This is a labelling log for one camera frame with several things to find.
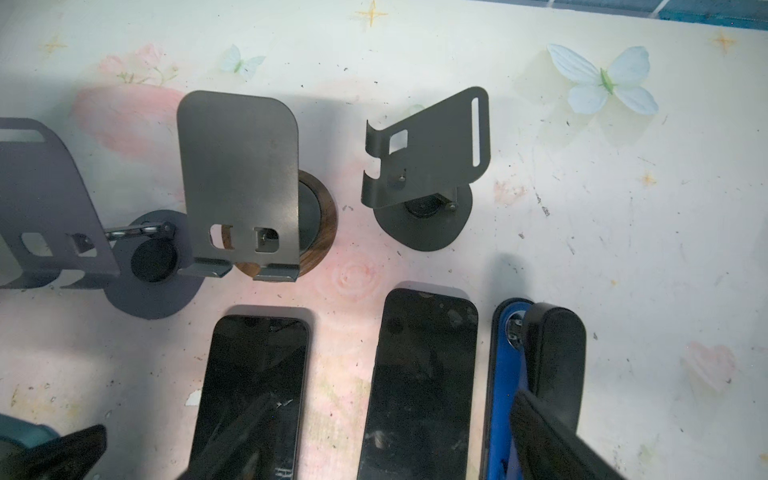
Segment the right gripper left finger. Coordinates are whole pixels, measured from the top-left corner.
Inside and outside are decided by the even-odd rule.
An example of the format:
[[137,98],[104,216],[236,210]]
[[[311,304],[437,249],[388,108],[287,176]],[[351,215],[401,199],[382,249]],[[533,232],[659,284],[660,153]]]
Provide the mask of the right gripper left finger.
[[213,479],[237,458],[238,450],[248,443],[262,418],[277,408],[278,400],[274,394],[259,396],[189,464],[179,479]]

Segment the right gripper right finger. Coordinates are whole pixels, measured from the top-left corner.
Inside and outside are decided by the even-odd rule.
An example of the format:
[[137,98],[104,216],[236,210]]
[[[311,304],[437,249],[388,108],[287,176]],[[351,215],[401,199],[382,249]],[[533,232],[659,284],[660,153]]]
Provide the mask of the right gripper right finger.
[[518,390],[510,427],[522,479],[623,479],[527,390]]

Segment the wooden base phone stand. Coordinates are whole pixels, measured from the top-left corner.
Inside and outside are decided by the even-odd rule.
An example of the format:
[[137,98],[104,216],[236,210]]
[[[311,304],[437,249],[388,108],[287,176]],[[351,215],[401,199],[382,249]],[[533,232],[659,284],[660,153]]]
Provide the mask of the wooden base phone stand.
[[176,114],[191,263],[189,276],[237,268],[294,282],[328,255],[338,213],[328,188],[299,167],[290,108],[267,97],[193,91]]

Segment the grey round phone stand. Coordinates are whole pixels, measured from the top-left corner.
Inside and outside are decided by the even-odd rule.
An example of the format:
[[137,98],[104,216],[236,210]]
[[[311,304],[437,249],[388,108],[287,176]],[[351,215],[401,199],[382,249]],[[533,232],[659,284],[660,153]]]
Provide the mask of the grey round phone stand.
[[193,261],[185,214],[155,210],[106,229],[54,131],[4,118],[1,132],[1,237],[21,268],[6,288],[42,288],[76,270],[83,276],[72,288],[101,290],[137,318],[166,318],[191,303],[203,281],[181,272]]

